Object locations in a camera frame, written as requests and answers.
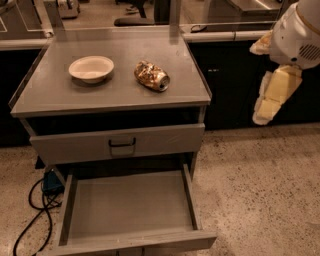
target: terrazzo floor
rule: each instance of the terrazzo floor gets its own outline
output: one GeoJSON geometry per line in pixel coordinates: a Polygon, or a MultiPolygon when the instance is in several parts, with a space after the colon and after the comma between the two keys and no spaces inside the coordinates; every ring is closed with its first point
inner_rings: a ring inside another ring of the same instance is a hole
{"type": "MultiPolygon", "coordinates": [[[[37,213],[27,198],[43,176],[35,161],[29,146],[0,148],[1,256],[12,255],[15,240],[37,213]]],[[[176,255],[320,255],[320,123],[206,132],[193,192],[203,228],[218,238],[209,250],[176,255]]],[[[52,211],[54,223],[58,213],[52,211]]],[[[36,222],[18,255],[37,250],[47,224],[44,217],[36,222]]],[[[51,248],[52,239],[44,251],[51,248]]]]}

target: white bowl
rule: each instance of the white bowl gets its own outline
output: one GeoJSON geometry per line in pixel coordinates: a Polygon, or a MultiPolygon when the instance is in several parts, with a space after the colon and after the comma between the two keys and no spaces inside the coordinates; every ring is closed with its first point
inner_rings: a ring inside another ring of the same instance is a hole
{"type": "Polygon", "coordinates": [[[73,62],[69,73],[85,83],[95,84],[104,80],[113,68],[112,60],[103,56],[89,56],[73,62]]]}

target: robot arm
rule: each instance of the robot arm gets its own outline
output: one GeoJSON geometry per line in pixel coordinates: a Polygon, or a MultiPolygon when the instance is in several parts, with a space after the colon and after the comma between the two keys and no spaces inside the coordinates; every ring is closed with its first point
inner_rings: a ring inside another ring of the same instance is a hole
{"type": "Polygon", "coordinates": [[[254,43],[250,51],[269,54],[280,65],[264,76],[253,121],[268,124],[302,82],[304,69],[320,63],[319,0],[300,0],[292,4],[272,31],[254,43]]]}

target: gray cabinet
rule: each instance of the gray cabinet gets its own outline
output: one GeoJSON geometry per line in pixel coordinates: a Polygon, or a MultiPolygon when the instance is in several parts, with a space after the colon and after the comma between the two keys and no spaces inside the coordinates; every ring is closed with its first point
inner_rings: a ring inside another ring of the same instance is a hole
{"type": "Polygon", "coordinates": [[[201,227],[191,182],[209,103],[185,42],[170,27],[59,32],[11,112],[65,182],[56,245],[41,255],[210,248],[215,234],[201,227]],[[98,86],[67,72],[89,55],[115,64],[98,86]],[[167,91],[135,80],[142,59],[168,72],[167,91]]]}

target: cabinet top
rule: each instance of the cabinet top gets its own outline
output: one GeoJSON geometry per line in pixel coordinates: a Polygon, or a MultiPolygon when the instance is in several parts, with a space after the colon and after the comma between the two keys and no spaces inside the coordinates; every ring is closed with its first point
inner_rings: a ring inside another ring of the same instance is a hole
{"type": "Polygon", "coordinates": [[[59,31],[28,81],[11,114],[35,117],[207,105],[210,95],[189,50],[167,26],[59,31]],[[72,62],[105,56],[114,62],[111,79],[81,85],[70,76],[72,62]],[[136,64],[148,60],[170,76],[169,88],[155,92],[139,84],[136,64]]]}

